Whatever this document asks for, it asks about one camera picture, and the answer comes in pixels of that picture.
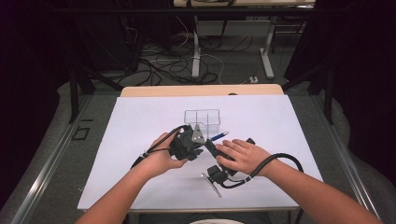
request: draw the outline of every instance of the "forearm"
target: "forearm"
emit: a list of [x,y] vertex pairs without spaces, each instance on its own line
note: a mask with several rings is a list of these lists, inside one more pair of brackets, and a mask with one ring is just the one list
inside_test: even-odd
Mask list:
[[77,223],[121,223],[139,191],[149,181],[139,167],[128,172]]
[[266,176],[282,188],[317,223],[380,223],[341,191],[281,161],[272,161]]

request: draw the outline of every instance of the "desk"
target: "desk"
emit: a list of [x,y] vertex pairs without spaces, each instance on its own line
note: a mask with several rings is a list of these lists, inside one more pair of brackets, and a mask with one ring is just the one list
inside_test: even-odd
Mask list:
[[[257,145],[271,148],[270,153],[292,154],[307,174],[321,179],[289,97],[283,95],[277,85],[133,87],[124,89],[114,107],[78,209],[88,209],[106,193],[128,172],[134,160],[154,138],[179,126],[180,121],[183,122],[180,116],[184,109],[208,109],[212,106],[220,111],[218,131],[230,132],[227,139],[251,137]],[[241,113],[248,116],[235,119]],[[282,134],[288,138],[279,141]],[[182,169],[151,179],[136,198],[131,212],[298,208],[295,201],[266,178],[255,178],[236,189],[218,187],[222,195],[219,198],[201,178],[201,173],[214,164],[216,162],[210,153],[204,151],[197,160],[186,163]]]
[[[175,7],[186,7],[187,0],[174,0]],[[224,3],[205,3],[191,0],[192,7],[227,7]],[[233,7],[282,7],[313,5],[315,0],[236,0]],[[276,27],[276,17],[269,21],[228,21],[227,29],[221,33],[223,21],[198,21],[195,17],[196,31],[194,31],[194,57],[192,63],[192,77],[199,76],[199,65],[201,49],[199,47],[199,36],[202,35],[258,35],[266,36],[264,48],[260,49],[262,64],[268,79],[275,78],[268,52]]]

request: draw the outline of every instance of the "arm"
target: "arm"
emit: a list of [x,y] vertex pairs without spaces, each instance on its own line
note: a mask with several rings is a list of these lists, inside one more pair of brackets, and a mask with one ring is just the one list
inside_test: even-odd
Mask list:
[[[251,174],[270,154],[242,140],[224,140],[217,149],[235,161],[217,156],[231,169]],[[341,191],[295,170],[279,160],[268,163],[258,175],[265,176],[297,202],[317,223],[381,223],[378,218]]]
[[[153,145],[165,136],[166,133],[161,135]],[[157,148],[168,148],[173,138],[174,135],[170,136]],[[77,223],[121,223],[137,194],[151,178],[169,169],[180,168],[186,161],[172,160],[168,150],[150,153],[88,209]]]

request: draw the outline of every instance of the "white paper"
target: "white paper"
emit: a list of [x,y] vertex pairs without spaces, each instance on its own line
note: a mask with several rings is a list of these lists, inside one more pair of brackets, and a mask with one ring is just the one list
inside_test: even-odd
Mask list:
[[[223,139],[252,138],[270,153],[296,157],[304,172],[322,180],[315,160],[287,95],[233,95],[197,97],[120,97],[107,125],[78,209],[88,209],[131,168],[152,141],[184,124],[186,110],[218,109],[218,132]],[[151,179],[141,190],[131,209],[210,210],[269,209],[298,204],[264,177],[235,189],[217,185],[222,197],[201,177],[216,161],[204,152],[183,168]],[[281,159],[290,166],[292,161]]]

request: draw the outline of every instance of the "pen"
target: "pen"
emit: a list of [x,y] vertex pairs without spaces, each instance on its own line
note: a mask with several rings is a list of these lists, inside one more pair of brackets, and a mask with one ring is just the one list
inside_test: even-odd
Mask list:
[[222,138],[222,137],[224,137],[225,135],[227,135],[228,134],[228,132],[225,132],[225,133],[219,133],[218,135],[216,135],[216,136],[214,136],[214,137],[212,137],[212,138],[210,138],[210,141],[216,141],[216,140],[218,140],[219,138]]

